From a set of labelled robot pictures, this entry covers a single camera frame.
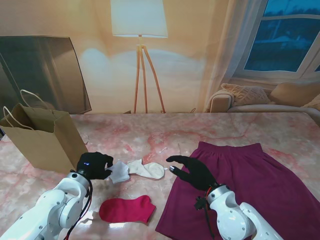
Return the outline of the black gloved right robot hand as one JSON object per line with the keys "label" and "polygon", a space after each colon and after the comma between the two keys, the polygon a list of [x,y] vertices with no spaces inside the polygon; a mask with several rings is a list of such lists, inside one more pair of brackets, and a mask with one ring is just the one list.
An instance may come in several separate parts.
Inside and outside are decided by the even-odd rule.
{"label": "black gloved right robot hand", "polygon": [[177,162],[183,164],[189,172],[170,166],[169,170],[182,181],[191,184],[195,189],[208,191],[210,188],[219,187],[218,182],[207,168],[207,166],[196,158],[173,155],[166,159],[168,163]]}

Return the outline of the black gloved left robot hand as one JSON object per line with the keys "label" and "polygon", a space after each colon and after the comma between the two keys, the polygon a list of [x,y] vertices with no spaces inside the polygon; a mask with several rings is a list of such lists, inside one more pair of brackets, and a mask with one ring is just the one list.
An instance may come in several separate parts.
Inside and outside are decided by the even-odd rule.
{"label": "black gloved left robot hand", "polygon": [[88,180],[105,180],[111,174],[114,158],[100,152],[86,152],[80,156],[76,172]]}

